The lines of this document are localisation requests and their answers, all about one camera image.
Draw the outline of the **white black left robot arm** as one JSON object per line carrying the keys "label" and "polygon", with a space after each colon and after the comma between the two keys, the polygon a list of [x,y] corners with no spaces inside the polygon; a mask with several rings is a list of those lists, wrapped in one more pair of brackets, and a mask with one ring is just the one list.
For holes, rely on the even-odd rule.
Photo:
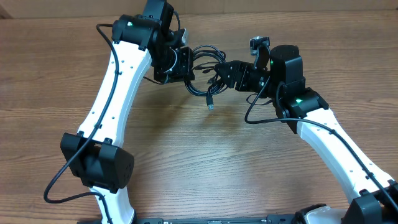
{"label": "white black left robot arm", "polygon": [[148,1],[144,12],[123,15],[111,24],[111,49],[103,82],[76,134],[64,134],[60,148],[70,169],[89,188],[102,214],[101,223],[133,223],[127,184],[134,157],[123,149],[124,132],[137,89],[148,70],[160,84],[193,78],[193,53],[187,30],[171,30],[174,8]]}

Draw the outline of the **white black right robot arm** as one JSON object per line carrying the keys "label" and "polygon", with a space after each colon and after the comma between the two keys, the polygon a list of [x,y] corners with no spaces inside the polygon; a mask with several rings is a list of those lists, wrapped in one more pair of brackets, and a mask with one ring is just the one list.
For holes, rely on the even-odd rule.
{"label": "white black right robot arm", "polygon": [[254,63],[215,65],[229,88],[270,98],[277,114],[256,124],[281,122],[307,142],[341,185],[347,209],[316,204],[297,211],[292,223],[397,223],[397,181],[347,135],[329,104],[305,85],[303,62],[295,45],[253,47]]}

